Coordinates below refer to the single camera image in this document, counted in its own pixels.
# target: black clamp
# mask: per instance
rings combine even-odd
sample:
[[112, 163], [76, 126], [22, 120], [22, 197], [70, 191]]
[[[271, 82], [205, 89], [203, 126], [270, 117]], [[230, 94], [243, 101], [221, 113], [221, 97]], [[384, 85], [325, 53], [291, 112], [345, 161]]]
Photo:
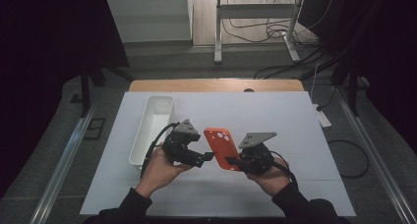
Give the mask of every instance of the black clamp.
[[239, 148], [242, 148], [239, 153], [241, 159], [231, 157], [225, 157], [224, 159], [227, 163], [236, 165], [245, 173], [262, 175], [273, 162], [273, 156], [264, 145], [264, 141], [275, 136], [276, 133], [248, 133], [239, 144]]
[[198, 141], [199, 139], [200, 135], [187, 119], [171, 131], [166, 137], [162, 149], [165, 151], [170, 162], [175, 161], [195, 167], [202, 167], [205, 161], [212, 160], [214, 153], [206, 152], [205, 154], [200, 154], [188, 148], [187, 145], [190, 142]]

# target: phone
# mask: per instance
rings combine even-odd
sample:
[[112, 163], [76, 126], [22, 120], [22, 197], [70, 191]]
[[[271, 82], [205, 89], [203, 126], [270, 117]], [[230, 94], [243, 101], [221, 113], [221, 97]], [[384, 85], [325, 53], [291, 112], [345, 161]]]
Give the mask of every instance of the phone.
[[206, 128], [205, 136], [218, 165], [225, 170], [240, 171], [236, 165], [230, 165], [225, 159], [225, 157], [240, 159], [229, 131], [222, 128]]

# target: wooden board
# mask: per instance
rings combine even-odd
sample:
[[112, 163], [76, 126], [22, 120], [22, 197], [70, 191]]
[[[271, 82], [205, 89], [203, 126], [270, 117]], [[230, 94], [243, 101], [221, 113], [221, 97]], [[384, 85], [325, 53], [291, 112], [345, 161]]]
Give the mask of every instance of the wooden board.
[[255, 92], [304, 91], [298, 80], [137, 80], [131, 83], [129, 91], [170, 91], [170, 92]]

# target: metal frame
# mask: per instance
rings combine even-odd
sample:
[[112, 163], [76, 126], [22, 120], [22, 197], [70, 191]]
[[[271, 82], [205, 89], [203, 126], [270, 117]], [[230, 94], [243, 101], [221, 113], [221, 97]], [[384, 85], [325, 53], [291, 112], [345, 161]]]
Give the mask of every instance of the metal frame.
[[410, 208], [410, 205], [402, 193], [398, 183], [395, 181], [394, 177], [391, 175], [387, 166], [384, 164], [383, 159], [377, 151], [374, 143], [367, 134], [364, 126], [361, 123], [361, 120], [356, 117], [349, 108], [347, 103], [347, 97], [343, 92], [343, 89], [340, 90], [341, 86], [336, 89], [339, 102], [346, 114], [349, 123], [352, 125], [353, 130], [358, 136], [359, 141], [361, 142], [363, 148], [367, 152], [370, 161], [372, 162], [375, 172], [380, 178], [381, 183], [387, 191], [387, 194], [398, 212], [399, 217], [404, 224], [417, 224], [416, 217], [413, 211]]
[[292, 32], [297, 23], [303, 0], [295, 0], [295, 4], [225, 4], [217, 0], [214, 63], [221, 63], [221, 29], [222, 19], [291, 19], [288, 30], [283, 37], [292, 62], [300, 62], [300, 57], [294, 48]]
[[89, 126], [89, 121], [92, 118], [92, 115], [97, 106], [97, 101], [99, 95], [97, 95], [89, 108], [86, 116], [80, 118], [75, 130], [71, 134], [71, 137], [65, 147], [64, 152], [55, 168], [55, 171], [52, 174], [51, 179], [45, 189], [45, 192], [42, 195], [39, 203], [37, 204], [36, 209], [30, 219], [30, 224], [32, 223], [45, 223], [49, 213], [52, 210], [52, 206], [58, 197], [59, 191], [67, 177], [68, 171], [70, 170], [71, 164], [74, 160], [74, 157], [77, 153], [77, 150], [80, 146], [81, 141], [83, 140], [83, 135], [86, 132], [87, 127]]

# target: aluminum rail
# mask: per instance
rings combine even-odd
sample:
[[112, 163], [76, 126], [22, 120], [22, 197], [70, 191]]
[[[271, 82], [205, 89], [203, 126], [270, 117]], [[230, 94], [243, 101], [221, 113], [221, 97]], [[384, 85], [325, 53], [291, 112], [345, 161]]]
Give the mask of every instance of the aluminum rail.
[[34, 210], [34, 213], [30, 219], [30, 224], [43, 224], [46, 222], [52, 206], [58, 197], [59, 191], [61, 190], [61, 187], [65, 181], [65, 178], [67, 177], [68, 171], [70, 170], [71, 164], [74, 160], [80, 143], [83, 140], [83, 135], [89, 126], [89, 121], [91, 120], [95, 111], [98, 99], [99, 95], [93, 99], [86, 116], [79, 119], [76, 128], [71, 134], [67, 146], [65, 147], [64, 152], [62, 153], [62, 156], [56, 165], [55, 171], [49, 180], [45, 192], [43, 193], [36, 209]]
[[344, 110], [344, 113], [348, 117], [349, 123], [352, 125], [353, 130], [359, 138], [363, 148], [367, 152], [371, 163], [374, 166], [375, 172], [380, 178], [381, 183], [387, 191], [387, 194], [398, 212], [399, 217], [404, 224], [417, 224], [416, 217], [411, 210], [407, 199], [401, 191], [398, 183], [391, 175], [387, 166], [384, 164], [383, 159], [377, 151], [374, 143], [366, 132], [361, 120], [356, 117], [350, 110], [347, 104], [347, 97], [343, 90], [336, 89], [339, 102]]

